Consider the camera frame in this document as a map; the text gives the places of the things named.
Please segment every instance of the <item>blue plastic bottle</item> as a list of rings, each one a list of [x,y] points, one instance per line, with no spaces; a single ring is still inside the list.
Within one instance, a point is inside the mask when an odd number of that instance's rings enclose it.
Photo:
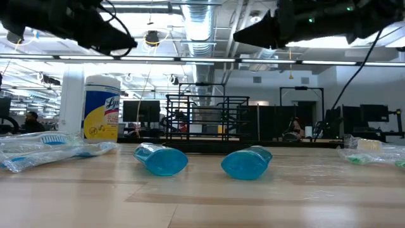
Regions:
[[[187,165],[189,159],[181,151],[153,143],[142,143],[135,152],[134,157],[155,175],[174,175]]]
[[[252,146],[226,156],[222,169],[231,177],[240,180],[257,179],[268,167],[273,155],[262,146]]]

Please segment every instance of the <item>table surface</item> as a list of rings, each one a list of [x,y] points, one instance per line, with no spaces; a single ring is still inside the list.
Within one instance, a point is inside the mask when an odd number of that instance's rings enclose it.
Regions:
[[[334,149],[271,148],[254,181],[204,155],[156,177],[134,149],[0,171],[0,227],[405,227],[405,172],[351,165]]]

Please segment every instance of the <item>person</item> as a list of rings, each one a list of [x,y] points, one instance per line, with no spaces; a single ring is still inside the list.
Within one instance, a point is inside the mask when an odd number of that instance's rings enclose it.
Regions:
[[[26,133],[44,132],[45,127],[38,122],[38,114],[30,111],[25,115],[25,131]]]

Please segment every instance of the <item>black cable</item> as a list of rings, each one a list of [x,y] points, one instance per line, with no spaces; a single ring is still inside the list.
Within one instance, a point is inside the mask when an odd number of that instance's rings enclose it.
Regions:
[[[114,18],[116,18],[116,8],[114,6],[114,4],[109,1],[109,0],[105,0],[111,7],[113,7],[113,11],[114,11],[114,16],[112,16],[109,20],[107,20],[106,22],[110,22],[112,20],[114,20]]]
[[[118,21],[118,23],[124,28],[124,30],[125,30],[125,32],[127,33],[127,35],[132,38],[131,33],[129,32],[127,26],[125,26],[125,24],[124,24],[116,15],[112,14],[112,12],[108,11],[108,10],[107,10],[106,8],[104,8],[104,6],[102,6],[101,4],[99,5],[99,8],[100,8],[101,10],[103,10],[104,12],[108,13],[110,16],[112,16],[116,21]],[[121,55],[118,55],[118,56],[112,56],[112,55],[110,55],[110,56],[120,58],[120,57],[124,57],[124,56],[128,55],[131,51],[132,51],[132,47],[128,48],[128,50],[127,50],[125,53],[121,54]]]
[[[340,98],[342,97],[344,91],[346,90],[347,86],[350,84],[350,82],[353,81],[353,79],[359,74],[359,72],[361,71],[361,69],[363,69],[364,65],[366,64],[366,62],[368,61],[368,58],[370,57],[371,52],[373,51],[375,45],[377,44],[377,41],[379,40],[382,30],[380,30],[377,34],[377,36],[375,37],[375,40],[373,42],[373,44],[370,47],[370,50],[368,50],[368,53],[366,55],[366,58],[364,59],[364,61],[361,63],[360,67],[358,68],[358,70],[356,71],[356,73],[354,73],[354,75],[349,79],[349,81],[346,83],[346,85],[343,87],[342,91],[340,92],[339,96],[337,96],[337,99],[335,101],[335,103],[333,104],[331,110],[334,110],[337,103],[339,102]],[[322,122],[322,126],[319,128],[318,132],[316,133],[314,142],[316,142],[317,138],[319,137],[319,135],[321,134],[321,131],[325,130],[325,126],[326,126],[326,122],[327,122],[327,117],[325,117],[324,121]]]

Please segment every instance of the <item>plastic bag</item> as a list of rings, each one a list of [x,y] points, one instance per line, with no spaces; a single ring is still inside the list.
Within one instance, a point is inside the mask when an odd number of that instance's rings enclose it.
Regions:
[[[385,163],[405,168],[405,146],[348,135],[344,149],[338,149],[338,152],[341,158],[358,165]]]
[[[103,155],[118,144],[87,144],[82,138],[64,132],[41,132],[0,137],[0,168],[21,172],[26,168],[67,158],[88,158]]]

